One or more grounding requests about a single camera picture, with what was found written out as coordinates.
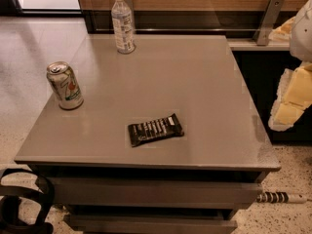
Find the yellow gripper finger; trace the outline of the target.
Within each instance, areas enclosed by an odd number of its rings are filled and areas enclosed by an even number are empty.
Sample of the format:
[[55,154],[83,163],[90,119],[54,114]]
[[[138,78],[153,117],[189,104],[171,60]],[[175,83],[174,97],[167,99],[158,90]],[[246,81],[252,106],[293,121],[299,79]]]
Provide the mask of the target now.
[[303,113],[303,110],[291,104],[283,104],[275,101],[271,108],[268,126],[273,131],[286,131],[293,127],[294,123]]
[[295,70],[286,68],[277,91],[278,101],[305,110],[312,104],[312,63],[303,62]]

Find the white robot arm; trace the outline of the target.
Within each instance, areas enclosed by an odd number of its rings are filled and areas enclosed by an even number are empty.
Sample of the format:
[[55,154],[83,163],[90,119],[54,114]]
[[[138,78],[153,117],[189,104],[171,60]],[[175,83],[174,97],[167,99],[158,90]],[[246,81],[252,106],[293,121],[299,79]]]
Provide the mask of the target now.
[[283,132],[292,128],[304,111],[312,105],[312,0],[308,0],[291,20],[290,53],[301,60],[295,70],[285,69],[282,74],[277,98],[273,102],[268,126]]

